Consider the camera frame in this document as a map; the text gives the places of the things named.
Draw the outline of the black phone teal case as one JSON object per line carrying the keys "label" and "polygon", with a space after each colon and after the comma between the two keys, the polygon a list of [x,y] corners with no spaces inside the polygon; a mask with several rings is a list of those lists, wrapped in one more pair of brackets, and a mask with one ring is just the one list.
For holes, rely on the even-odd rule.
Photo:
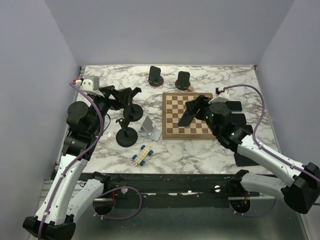
{"label": "black phone teal case", "polygon": [[241,112],[243,110],[242,103],[240,101],[226,101],[225,104],[232,112]]}

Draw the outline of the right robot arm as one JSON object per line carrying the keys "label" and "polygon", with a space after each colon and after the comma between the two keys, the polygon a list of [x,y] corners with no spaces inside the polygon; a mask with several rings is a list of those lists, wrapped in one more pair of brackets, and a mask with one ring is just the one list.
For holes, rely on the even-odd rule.
{"label": "right robot arm", "polygon": [[246,128],[233,123],[232,112],[224,102],[204,95],[186,102],[178,125],[189,126],[193,119],[205,121],[218,142],[226,149],[247,157],[274,174],[258,175],[247,170],[236,174],[230,191],[241,196],[257,192],[284,201],[291,209],[307,214],[320,196],[320,168],[303,164],[264,146]]}

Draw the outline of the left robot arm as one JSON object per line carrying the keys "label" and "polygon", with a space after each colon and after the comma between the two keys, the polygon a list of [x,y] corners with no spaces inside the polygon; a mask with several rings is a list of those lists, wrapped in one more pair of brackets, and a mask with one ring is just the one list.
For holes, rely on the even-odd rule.
{"label": "left robot arm", "polygon": [[68,133],[61,150],[58,171],[40,208],[23,222],[23,228],[39,240],[72,239],[77,221],[93,200],[97,196],[104,198],[110,194],[110,177],[98,172],[76,195],[73,192],[103,135],[108,111],[125,109],[134,95],[130,87],[116,90],[113,85],[105,86],[97,93],[81,90],[74,84],[71,87],[88,103],[75,101],[68,107]]}

